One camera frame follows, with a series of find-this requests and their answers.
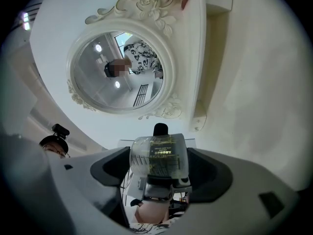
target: clear plastic device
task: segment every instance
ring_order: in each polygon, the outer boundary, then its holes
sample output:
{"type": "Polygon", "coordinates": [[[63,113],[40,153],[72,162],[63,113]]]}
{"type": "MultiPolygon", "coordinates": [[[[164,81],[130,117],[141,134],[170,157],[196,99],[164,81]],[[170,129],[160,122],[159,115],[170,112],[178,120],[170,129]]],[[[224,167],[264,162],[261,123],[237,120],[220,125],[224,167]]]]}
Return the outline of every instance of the clear plastic device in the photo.
{"type": "Polygon", "coordinates": [[[133,173],[139,177],[188,178],[184,136],[174,134],[136,139],[131,147],[130,165],[133,173]]]}

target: white wall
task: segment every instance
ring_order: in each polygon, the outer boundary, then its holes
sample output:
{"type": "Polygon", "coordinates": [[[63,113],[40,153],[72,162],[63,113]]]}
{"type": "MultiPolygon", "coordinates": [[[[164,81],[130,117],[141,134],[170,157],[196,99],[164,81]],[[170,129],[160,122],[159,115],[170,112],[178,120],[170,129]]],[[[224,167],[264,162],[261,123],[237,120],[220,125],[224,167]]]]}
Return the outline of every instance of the white wall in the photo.
{"type": "Polygon", "coordinates": [[[140,85],[153,83],[155,79],[155,74],[152,70],[146,70],[144,73],[139,75],[136,74],[126,74],[126,79],[133,88],[139,88],[140,85]]]}
{"type": "Polygon", "coordinates": [[[144,103],[151,99],[152,89],[153,89],[153,83],[148,84],[148,88],[147,88],[147,92],[146,92],[146,97],[145,97],[144,103]]]}
{"type": "Polygon", "coordinates": [[[135,88],[131,91],[126,91],[121,97],[117,98],[112,103],[113,107],[128,108],[133,107],[136,97],[138,95],[139,88],[135,88]]]}
{"type": "Polygon", "coordinates": [[[6,55],[5,59],[23,83],[36,97],[39,97],[41,90],[45,90],[45,88],[43,88],[43,82],[35,68],[35,60],[29,42],[20,48],[16,48],[10,55],[6,55]]]}
{"type": "MultiPolygon", "coordinates": [[[[43,0],[31,0],[25,7],[32,6],[37,3],[41,3],[43,0]]],[[[39,8],[40,5],[35,5],[31,8],[28,8],[26,10],[39,8]]],[[[29,22],[30,28],[33,27],[34,22],[29,22]]],[[[13,31],[11,31],[8,36],[6,37],[4,43],[1,46],[1,52],[4,55],[12,54],[14,51],[18,50],[19,48],[23,47],[24,45],[27,45],[29,43],[29,37],[30,37],[31,31],[30,30],[24,30],[23,26],[20,26],[13,31]]]]}
{"type": "Polygon", "coordinates": [[[20,134],[37,98],[3,56],[0,67],[0,125],[6,134],[20,134]]]}
{"type": "Polygon", "coordinates": [[[156,79],[153,82],[152,95],[157,94],[157,92],[161,89],[162,83],[163,83],[162,79],[156,79]]]}
{"type": "Polygon", "coordinates": [[[197,146],[261,164],[293,189],[304,189],[313,161],[309,39],[281,0],[233,0],[228,20],[197,146]]]}
{"type": "Polygon", "coordinates": [[[111,50],[110,45],[108,43],[108,40],[106,38],[107,37],[111,37],[110,33],[104,34],[100,37],[98,37],[96,40],[93,41],[93,45],[89,45],[89,48],[92,48],[93,46],[95,46],[97,43],[100,44],[102,51],[100,53],[102,53],[103,55],[107,56],[109,61],[112,61],[114,59],[114,50],[111,50]]]}

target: mirror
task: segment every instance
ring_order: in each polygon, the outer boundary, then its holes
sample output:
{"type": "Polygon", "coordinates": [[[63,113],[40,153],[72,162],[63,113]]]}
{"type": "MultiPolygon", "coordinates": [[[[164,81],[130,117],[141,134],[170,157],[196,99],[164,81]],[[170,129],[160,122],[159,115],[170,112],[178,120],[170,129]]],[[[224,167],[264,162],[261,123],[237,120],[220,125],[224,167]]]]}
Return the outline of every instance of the mirror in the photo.
{"type": "Polygon", "coordinates": [[[89,41],[74,63],[79,90],[94,104],[139,108],[159,92],[163,67],[151,46],[127,32],[107,32],[89,41]]]}

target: ceiling light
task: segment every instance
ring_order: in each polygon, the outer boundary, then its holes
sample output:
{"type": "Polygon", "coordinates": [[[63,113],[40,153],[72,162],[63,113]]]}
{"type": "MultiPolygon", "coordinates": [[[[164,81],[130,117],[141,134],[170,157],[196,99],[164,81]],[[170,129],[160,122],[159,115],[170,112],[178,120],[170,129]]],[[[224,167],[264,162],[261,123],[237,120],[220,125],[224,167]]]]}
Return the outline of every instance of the ceiling light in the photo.
{"type": "Polygon", "coordinates": [[[101,52],[101,51],[102,51],[101,46],[100,46],[100,45],[96,45],[96,50],[97,50],[98,52],[101,52]]]}

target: window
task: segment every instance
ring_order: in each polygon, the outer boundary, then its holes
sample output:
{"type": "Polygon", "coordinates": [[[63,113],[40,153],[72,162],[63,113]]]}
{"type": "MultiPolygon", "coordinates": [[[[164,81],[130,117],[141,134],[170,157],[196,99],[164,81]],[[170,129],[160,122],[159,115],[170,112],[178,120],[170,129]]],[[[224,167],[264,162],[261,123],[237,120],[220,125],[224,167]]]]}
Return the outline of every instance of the window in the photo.
{"type": "Polygon", "coordinates": [[[135,100],[133,107],[141,105],[144,103],[145,98],[146,98],[146,94],[147,94],[147,90],[148,90],[147,84],[140,86],[140,89],[138,91],[138,94],[137,94],[137,97],[136,97],[136,100],[135,100]]]}
{"type": "Polygon", "coordinates": [[[126,41],[132,36],[132,34],[124,32],[122,34],[119,34],[115,37],[115,41],[117,43],[117,46],[119,48],[119,51],[122,55],[122,57],[124,57],[124,45],[126,43],[126,41]]]}
{"type": "Polygon", "coordinates": [[[23,14],[23,21],[24,21],[24,24],[23,24],[23,26],[24,26],[24,29],[25,30],[30,30],[30,24],[29,24],[29,18],[28,18],[28,13],[27,12],[25,12],[24,14],[23,14]]]}

